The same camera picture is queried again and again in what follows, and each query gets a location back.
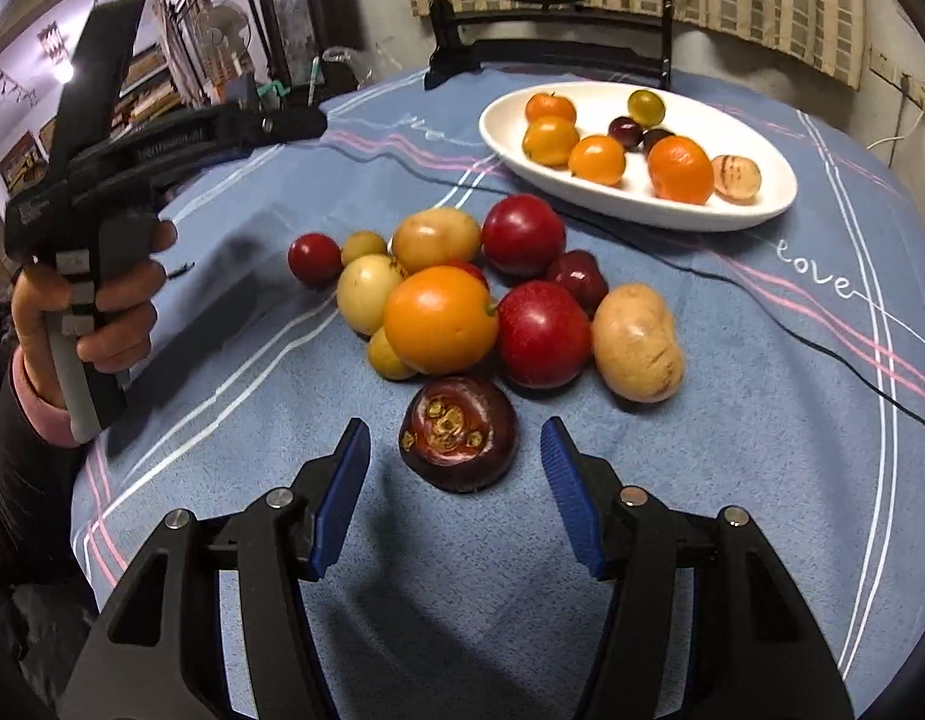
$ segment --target gray handle grip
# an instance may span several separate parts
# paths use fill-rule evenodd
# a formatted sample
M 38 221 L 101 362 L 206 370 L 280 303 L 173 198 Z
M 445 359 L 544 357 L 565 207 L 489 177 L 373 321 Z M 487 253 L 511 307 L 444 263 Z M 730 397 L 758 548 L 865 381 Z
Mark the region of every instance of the gray handle grip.
M 94 307 L 98 285 L 148 259 L 157 223 L 154 213 L 127 211 L 99 225 L 94 248 L 56 253 L 57 271 L 72 283 L 73 306 L 47 314 L 46 329 L 72 436 L 79 443 L 94 439 L 120 417 L 125 396 L 115 375 L 99 373 L 79 359 L 76 343 L 106 323 Z

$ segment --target pile of fruit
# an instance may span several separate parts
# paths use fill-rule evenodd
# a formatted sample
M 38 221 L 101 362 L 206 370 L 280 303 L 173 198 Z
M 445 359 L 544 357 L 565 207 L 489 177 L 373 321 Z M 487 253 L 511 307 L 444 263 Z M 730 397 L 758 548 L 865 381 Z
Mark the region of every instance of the pile of fruit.
M 483 258 L 507 283 L 498 302 Z M 555 389 L 590 359 L 615 394 L 655 403 L 682 382 L 684 360 L 663 298 L 645 284 L 610 290 L 592 253 L 566 251 L 566 227 L 540 197 L 512 194 L 482 225 L 454 208 L 403 220 L 391 250 L 375 232 L 342 247 L 322 233 L 288 252 L 312 290 L 334 282 L 339 313 L 368 338 L 366 358 L 393 381 L 436 378 L 416 394 L 400 432 L 406 464 L 443 490 L 484 488 L 515 445 L 515 413 L 492 384 Z
M 704 205 L 713 191 L 729 202 L 752 203 L 762 174 L 752 159 L 724 155 L 710 160 L 694 140 L 670 132 L 662 98 L 648 89 L 629 95 L 628 116 L 617 117 L 605 135 L 581 137 L 576 106 L 561 95 L 539 93 L 526 103 L 523 153 L 539 165 L 608 187 L 622 181 L 627 156 L 641 151 L 656 196 Z

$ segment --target finger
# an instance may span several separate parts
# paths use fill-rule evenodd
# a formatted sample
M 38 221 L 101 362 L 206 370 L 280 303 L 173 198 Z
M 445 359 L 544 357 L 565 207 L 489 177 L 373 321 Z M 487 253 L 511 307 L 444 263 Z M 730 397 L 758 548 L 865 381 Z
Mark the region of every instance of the finger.
M 118 373 L 120 370 L 129 370 L 130 367 L 136 365 L 136 362 L 142 362 L 148 357 L 151 351 L 152 341 L 146 338 L 124 352 L 119 352 L 115 357 L 96 362 L 95 368 L 99 373 Z
M 47 311 L 65 311 L 72 288 L 62 276 L 45 265 L 30 265 L 19 276 L 12 295 L 12 319 L 19 333 L 43 326 Z
M 147 303 L 166 283 L 166 269 L 161 263 L 146 260 L 128 274 L 106 282 L 95 295 L 95 306 L 103 314 L 125 311 Z
M 160 221 L 152 233 L 152 252 L 158 253 L 171 248 L 178 238 L 175 224 L 171 221 Z
M 129 309 L 91 336 L 79 338 L 76 349 L 83 362 L 100 362 L 131 349 L 149 337 L 158 314 L 151 303 Z

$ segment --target white plate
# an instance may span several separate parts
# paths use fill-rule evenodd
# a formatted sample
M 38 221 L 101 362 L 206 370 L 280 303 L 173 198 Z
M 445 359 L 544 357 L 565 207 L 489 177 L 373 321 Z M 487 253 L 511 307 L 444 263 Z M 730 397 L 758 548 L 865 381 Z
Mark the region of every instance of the white plate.
M 666 119 L 661 127 L 692 138 L 710 158 L 734 154 L 754 160 L 762 172 L 763 185 L 752 205 L 734 205 L 718 194 L 713 194 L 704 205 L 658 199 L 652 191 L 641 151 L 627 154 L 627 167 L 619 188 L 574 178 L 568 170 L 537 165 L 523 154 L 526 103 L 537 92 L 569 98 L 579 114 L 576 128 L 585 137 L 604 135 L 613 119 L 627 116 L 629 95 L 642 88 L 645 87 L 600 81 L 532 86 L 491 103 L 478 120 L 478 131 L 516 175 L 545 193 L 610 217 L 672 230 L 720 232 L 753 227 L 792 205 L 798 190 L 795 172 L 772 143 L 739 119 L 672 92 L 653 90 L 666 103 Z

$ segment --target silver screw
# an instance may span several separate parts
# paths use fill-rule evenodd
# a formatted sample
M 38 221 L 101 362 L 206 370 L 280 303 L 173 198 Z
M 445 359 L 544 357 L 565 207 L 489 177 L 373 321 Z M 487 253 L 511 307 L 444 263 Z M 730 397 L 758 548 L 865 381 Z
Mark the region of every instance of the silver screw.
M 725 519 L 733 528 L 742 528 L 749 523 L 749 512 L 738 506 L 725 509 Z
M 619 493 L 619 500 L 627 506 L 643 506 L 648 501 L 648 493 L 643 488 L 622 488 L 622 493 Z
M 170 531 L 178 531 L 180 528 L 187 526 L 190 517 L 185 509 L 173 509 L 166 514 L 166 528 Z
M 293 497 L 292 490 L 289 488 L 275 488 L 275 490 L 269 490 L 265 496 L 265 503 L 273 509 L 284 509 L 292 503 Z

